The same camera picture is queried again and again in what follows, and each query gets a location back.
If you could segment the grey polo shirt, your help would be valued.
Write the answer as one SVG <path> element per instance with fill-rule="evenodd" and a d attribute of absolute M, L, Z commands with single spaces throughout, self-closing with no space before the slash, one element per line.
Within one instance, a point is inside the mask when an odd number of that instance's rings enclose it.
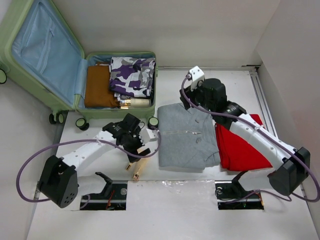
<path fill-rule="evenodd" d="M 161 144 L 158 164 L 166 169 L 202 171 L 221 163 L 211 115 L 181 103 L 158 108 Z"/>

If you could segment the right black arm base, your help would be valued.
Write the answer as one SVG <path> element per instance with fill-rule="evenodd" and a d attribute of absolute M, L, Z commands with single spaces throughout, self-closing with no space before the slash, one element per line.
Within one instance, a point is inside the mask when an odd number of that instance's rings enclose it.
<path fill-rule="evenodd" d="M 245 173 L 247 171 L 240 172 L 232 180 L 215 181 L 218 210 L 264 210 L 261 194 L 245 190 L 239 183 Z"/>

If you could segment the green suitcase blue lining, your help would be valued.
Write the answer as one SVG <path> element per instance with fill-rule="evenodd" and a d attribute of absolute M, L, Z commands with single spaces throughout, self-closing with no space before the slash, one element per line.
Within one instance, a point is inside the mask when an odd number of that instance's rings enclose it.
<path fill-rule="evenodd" d="M 51 109 L 49 122 L 62 124 L 63 113 L 81 114 L 80 130 L 91 119 L 117 119 L 126 114 L 149 119 L 155 114 L 157 66 L 150 97 L 129 97 L 114 92 L 117 99 L 150 99 L 148 108 L 92 107 L 84 104 L 88 67 L 109 64 L 112 57 L 156 58 L 153 52 L 96 52 L 85 55 L 83 47 L 50 0 L 13 0 L 0 25 L 0 75 L 11 79 Z"/>

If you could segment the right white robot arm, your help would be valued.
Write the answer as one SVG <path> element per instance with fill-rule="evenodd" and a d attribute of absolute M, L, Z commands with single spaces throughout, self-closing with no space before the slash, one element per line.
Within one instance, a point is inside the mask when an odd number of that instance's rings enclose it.
<path fill-rule="evenodd" d="M 188 74 L 188 87 L 181 86 L 180 99 L 186 109 L 194 107 L 209 114 L 217 126 L 235 135 L 265 159 L 270 166 L 240 170 L 228 185 L 237 197 L 272 189 L 282 196 L 294 194 L 310 175 L 310 152 L 278 139 L 259 125 L 239 104 L 229 101 L 226 88 L 219 79 L 193 79 Z"/>

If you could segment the clear glass perfume bottle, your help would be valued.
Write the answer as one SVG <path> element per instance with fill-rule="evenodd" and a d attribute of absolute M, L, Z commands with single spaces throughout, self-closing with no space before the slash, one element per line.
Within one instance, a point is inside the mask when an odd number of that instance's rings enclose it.
<path fill-rule="evenodd" d="M 129 109 L 132 105 L 130 98 L 118 98 L 117 100 L 121 109 Z"/>

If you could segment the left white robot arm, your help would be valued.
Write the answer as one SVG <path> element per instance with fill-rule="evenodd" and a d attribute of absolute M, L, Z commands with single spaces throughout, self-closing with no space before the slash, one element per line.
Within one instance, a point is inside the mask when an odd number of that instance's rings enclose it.
<path fill-rule="evenodd" d="M 105 153 L 123 149 L 131 163 L 151 153 L 138 150 L 158 139 L 155 129 L 140 127 L 140 120 L 128 113 L 119 122 L 110 122 L 89 142 L 62 157 L 52 155 L 42 170 L 39 191 L 60 208 L 68 207 L 77 195 L 107 198 L 113 181 L 101 171 L 83 176 L 83 171 Z"/>

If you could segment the wide beige cosmetic tube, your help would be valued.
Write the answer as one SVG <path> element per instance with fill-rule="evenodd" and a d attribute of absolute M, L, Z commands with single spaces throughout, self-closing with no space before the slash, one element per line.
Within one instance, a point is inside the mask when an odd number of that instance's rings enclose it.
<path fill-rule="evenodd" d="M 148 159 L 142 158 L 135 164 L 133 175 L 132 175 L 132 179 L 134 181 L 138 181 L 140 179 L 140 176 L 142 175 L 147 163 L 148 163 Z"/>

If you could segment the gold cap lotion bottle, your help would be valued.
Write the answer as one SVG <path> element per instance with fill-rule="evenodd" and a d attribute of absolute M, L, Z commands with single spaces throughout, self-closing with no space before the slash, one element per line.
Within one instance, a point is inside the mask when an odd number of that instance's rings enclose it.
<path fill-rule="evenodd" d="M 129 109 L 144 109 L 151 106 L 151 100 L 146 98 L 130 98 L 131 107 Z"/>

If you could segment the brown garment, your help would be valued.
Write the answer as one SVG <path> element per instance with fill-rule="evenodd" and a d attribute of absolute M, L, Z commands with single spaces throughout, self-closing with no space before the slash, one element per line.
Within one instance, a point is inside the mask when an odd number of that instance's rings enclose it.
<path fill-rule="evenodd" d="M 119 102 L 110 86 L 110 68 L 106 62 L 98 62 L 87 69 L 84 106 L 86 108 L 118 108 Z"/>

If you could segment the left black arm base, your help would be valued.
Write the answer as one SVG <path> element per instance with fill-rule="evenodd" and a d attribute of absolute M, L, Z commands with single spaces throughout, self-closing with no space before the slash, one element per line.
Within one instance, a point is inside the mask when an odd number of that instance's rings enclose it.
<path fill-rule="evenodd" d="M 81 211 L 125 211 L 128 182 L 112 180 L 102 172 L 78 179 Z"/>

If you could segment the purple camouflage garment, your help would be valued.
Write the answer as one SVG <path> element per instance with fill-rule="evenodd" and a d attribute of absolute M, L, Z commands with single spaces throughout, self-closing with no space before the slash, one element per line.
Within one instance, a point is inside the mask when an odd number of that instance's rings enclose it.
<path fill-rule="evenodd" d="M 109 89 L 131 98 L 148 98 L 154 81 L 156 59 L 114 56 L 110 61 Z"/>

